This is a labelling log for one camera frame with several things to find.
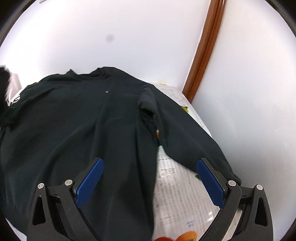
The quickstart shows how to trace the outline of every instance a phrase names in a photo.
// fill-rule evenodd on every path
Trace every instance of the paper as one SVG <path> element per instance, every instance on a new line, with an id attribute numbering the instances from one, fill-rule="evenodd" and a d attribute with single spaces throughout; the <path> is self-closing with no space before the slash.
<path id="1" fill-rule="evenodd" d="M 192 118 L 210 135 L 191 104 L 177 88 L 154 85 L 179 105 L 187 106 Z M 196 173 L 171 159 L 160 146 L 153 199 L 152 240 L 159 237 L 176 240 L 182 234 L 193 231 L 196 237 L 193 235 L 188 240 L 196 241 L 208 229 L 219 210 L 219 207 L 212 203 L 202 182 L 196 178 Z M 229 240 L 232 237 L 241 213 L 241 210 L 237 210 L 223 240 Z"/>

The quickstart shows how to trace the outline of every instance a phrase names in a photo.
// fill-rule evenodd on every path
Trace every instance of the white wall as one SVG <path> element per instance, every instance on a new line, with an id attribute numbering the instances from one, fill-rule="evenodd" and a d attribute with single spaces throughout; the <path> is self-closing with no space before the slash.
<path id="1" fill-rule="evenodd" d="M 193 106 L 280 240 L 296 217 L 296 38 L 264 0 L 228 0 Z"/>
<path id="2" fill-rule="evenodd" d="M 36 1 L 0 47 L 22 85 L 72 68 L 114 66 L 182 89 L 210 0 Z"/>

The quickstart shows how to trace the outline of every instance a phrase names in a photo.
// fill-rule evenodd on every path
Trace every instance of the black fabric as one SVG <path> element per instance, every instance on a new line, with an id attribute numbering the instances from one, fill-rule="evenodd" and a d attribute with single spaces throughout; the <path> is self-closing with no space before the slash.
<path id="1" fill-rule="evenodd" d="M 159 144 L 192 171 L 205 157 L 241 184 L 216 142 L 179 105 L 116 68 L 70 70 L 32 84 L 0 126 L 0 209 L 25 234 L 38 183 L 61 185 L 94 157 L 104 160 L 104 173 L 82 211 L 103 241 L 151 240 Z"/>
<path id="2" fill-rule="evenodd" d="M 9 86 L 10 73 L 4 67 L 0 67 L 0 115 L 6 105 L 5 96 Z"/>

